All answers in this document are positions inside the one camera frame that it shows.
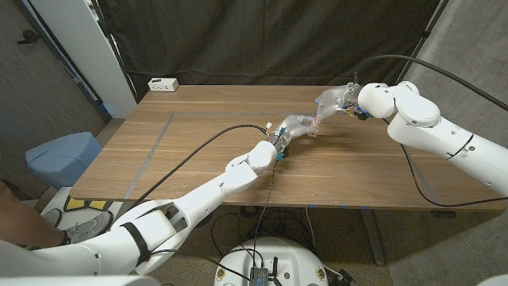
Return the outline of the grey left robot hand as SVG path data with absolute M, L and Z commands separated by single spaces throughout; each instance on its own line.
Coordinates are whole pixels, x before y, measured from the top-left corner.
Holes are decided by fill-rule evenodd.
M 287 116 L 268 135 L 268 140 L 275 146 L 278 153 L 281 153 L 292 139 L 302 135 L 316 135 L 318 128 L 314 124 L 314 118 L 305 115 Z

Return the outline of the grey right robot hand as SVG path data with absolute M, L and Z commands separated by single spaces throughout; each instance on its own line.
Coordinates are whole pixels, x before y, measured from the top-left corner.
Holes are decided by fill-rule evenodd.
M 362 86 L 358 83 L 347 83 L 323 91 L 316 99 L 317 113 L 314 123 L 320 125 L 327 117 L 338 111 L 348 110 L 358 103 Z

